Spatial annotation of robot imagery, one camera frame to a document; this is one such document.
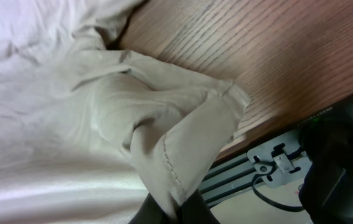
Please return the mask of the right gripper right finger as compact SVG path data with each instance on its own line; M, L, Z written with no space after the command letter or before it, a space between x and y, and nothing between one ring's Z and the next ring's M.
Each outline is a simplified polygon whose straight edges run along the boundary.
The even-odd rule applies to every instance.
M181 206L182 224L220 224L214 217L199 190Z

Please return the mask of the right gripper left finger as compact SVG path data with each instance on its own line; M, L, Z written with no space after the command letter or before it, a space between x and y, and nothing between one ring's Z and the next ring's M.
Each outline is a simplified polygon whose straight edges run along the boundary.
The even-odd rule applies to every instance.
M145 198L141 208L129 224L177 224L178 220L171 219L157 204L151 194Z

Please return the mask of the beige shorts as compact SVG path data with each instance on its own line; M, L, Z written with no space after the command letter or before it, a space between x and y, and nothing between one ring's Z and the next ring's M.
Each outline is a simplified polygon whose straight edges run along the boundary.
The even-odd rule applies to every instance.
M107 50L136 1L0 1L0 223L169 221L250 100L218 80Z

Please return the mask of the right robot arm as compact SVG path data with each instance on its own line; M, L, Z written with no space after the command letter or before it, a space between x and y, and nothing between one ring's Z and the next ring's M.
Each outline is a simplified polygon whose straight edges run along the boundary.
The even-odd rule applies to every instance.
M299 131L288 131L247 153L211 168L196 191L177 211L179 223L215 223L211 206L240 189L255 189L283 177L304 174L300 205L258 198L291 213L306 211L314 223L353 223L353 115L320 116Z

